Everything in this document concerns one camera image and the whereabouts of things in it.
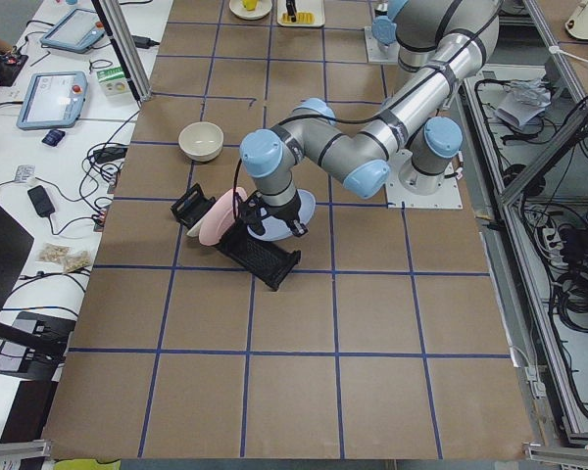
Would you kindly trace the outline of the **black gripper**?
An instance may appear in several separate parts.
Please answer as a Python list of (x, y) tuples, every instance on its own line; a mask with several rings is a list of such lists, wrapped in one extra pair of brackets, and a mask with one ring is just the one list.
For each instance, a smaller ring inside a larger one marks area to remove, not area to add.
[(266, 233), (260, 239), (285, 239), (290, 236), (302, 237), (309, 231), (309, 199), (294, 198), (283, 207), (264, 205), (261, 214)]

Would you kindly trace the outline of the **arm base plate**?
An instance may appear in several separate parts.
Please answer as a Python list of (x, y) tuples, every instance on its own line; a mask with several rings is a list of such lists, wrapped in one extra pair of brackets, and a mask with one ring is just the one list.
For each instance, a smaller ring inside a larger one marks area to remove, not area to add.
[(424, 175), (412, 163), (412, 152), (402, 149), (389, 159), (390, 174), (385, 182), (390, 209), (461, 210), (459, 181), (451, 160), (443, 173)]
[(367, 61), (376, 65), (392, 65), (398, 61), (399, 44), (394, 41), (388, 45), (379, 42), (371, 31), (370, 26), (364, 28)]

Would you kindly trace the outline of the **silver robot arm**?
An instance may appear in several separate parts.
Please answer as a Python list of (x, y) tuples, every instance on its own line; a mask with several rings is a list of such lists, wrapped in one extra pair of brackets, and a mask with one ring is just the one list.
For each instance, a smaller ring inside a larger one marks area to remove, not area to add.
[(309, 159), (345, 189), (368, 199), (389, 175), (388, 161), (405, 148), (462, 81), (492, 55), (499, 35), (498, 1), (391, 1), (379, 21), (399, 45), (397, 88), (348, 136), (321, 99), (308, 99), (267, 129), (249, 133), (240, 162), (256, 192), (235, 210), (259, 234), (273, 216), (296, 237), (307, 227), (293, 166)]
[[(371, 23), (372, 37), (381, 45), (397, 42), (396, 18), (407, 1), (381, 1)], [(277, 23), (284, 27), (320, 28), (325, 25), (324, 2), (286, 0), (276, 2)]]

